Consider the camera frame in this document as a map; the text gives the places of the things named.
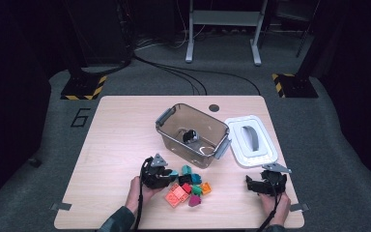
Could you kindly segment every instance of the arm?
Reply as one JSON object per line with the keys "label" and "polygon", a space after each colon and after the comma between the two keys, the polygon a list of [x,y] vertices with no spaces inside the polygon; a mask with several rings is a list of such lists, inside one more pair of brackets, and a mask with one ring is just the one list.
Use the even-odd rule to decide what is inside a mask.
{"label": "arm", "polygon": [[[268,196],[260,193],[261,201],[263,203],[264,211],[267,215],[273,210],[275,204],[274,196]],[[276,208],[276,213],[273,219],[270,221],[270,227],[266,230],[267,232],[284,232],[284,223],[289,214],[289,209],[291,207],[291,199],[288,197],[286,192],[282,192],[279,204]]]}
{"label": "arm", "polygon": [[[152,197],[161,191],[143,187],[143,207],[149,203]],[[99,232],[126,232],[129,231],[134,223],[134,215],[138,210],[138,196],[140,194],[140,178],[134,177],[130,182],[130,190],[125,206],[122,206],[114,213],[100,228]]]}

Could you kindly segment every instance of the person's right hand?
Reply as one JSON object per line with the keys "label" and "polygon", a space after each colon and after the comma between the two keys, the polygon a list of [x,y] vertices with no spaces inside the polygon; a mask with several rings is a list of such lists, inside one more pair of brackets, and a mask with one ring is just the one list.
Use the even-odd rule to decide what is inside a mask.
{"label": "person's right hand", "polygon": [[[264,211],[268,216],[275,206],[275,196],[269,196],[263,193],[259,193],[259,196],[261,197]],[[281,199],[276,208],[275,216],[270,221],[270,225],[278,224],[284,226],[285,220],[289,214],[289,209],[291,207],[291,199],[288,197],[285,191],[282,192],[282,194],[278,194],[277,198],[279,199],[279,197],[281,197]]]}

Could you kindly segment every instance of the chair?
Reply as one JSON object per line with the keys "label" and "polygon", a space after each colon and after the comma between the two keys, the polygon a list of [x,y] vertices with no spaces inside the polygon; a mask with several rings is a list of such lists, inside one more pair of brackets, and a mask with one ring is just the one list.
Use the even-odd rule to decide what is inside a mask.
{"label": "chair", "polygon": [[275,0],[272,4],[271,18],[266,22],[264,29],[264,36],[261,41],[260,47],[265,40],[265,36],[271,24],[271,19],[279,20],[282,25],[289,25],[298,30],[302,30],[300,49],[298,50],[297,57],[300,56],[303,44],[305,43],[306,36],[309,33],[313,19],[318,10],[320,0]]}

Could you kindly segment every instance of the yellow and black hazard tape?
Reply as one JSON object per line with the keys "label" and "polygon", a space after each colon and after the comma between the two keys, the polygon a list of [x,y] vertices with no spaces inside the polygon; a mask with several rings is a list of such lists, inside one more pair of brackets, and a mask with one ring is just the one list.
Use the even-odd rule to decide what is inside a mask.
{"label": "yellow and black hazard tape", "polygon": [[99,83],[94,89],[93,93],[91,91],[91,93],[87,95],[66,94],[61,96],[61,100],[95,100],[99,96],[106,78],[107,76],[103,76],[99,79]]}
{"label": "yellow and black hazard tape", "polygon": [[281,82],[279,81],[279,77],[283,75],[283,76],[291,76],[291,77],[295,77],[294,74],[281,74],[281,73],[274,73],[272,75],[272,79],[273,79],[273,83],[275,83],[275,88],[276,88],[276,92],[278,93],[278,96],[280,98],[285,98],[285,93],[284,93],[284,89],[282,88],[282,85],[281,85]]}

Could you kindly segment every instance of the pile of building blocks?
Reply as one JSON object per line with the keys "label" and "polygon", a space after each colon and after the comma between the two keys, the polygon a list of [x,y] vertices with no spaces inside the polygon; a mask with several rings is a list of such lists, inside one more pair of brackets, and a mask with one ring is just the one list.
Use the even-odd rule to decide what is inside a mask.
{"label": "pile of building blocks", "polygon": [[211,192],[209,183],[203,183],[201,176],[192,173],[191,167],[188,165],[182,167],[182,174],[182,176],[178,177],[179,182],[174,183],[165,195],[165,199],[173,208],[176,208],[188,198],[188,206],[190,207],[201,204],[201,195]]}

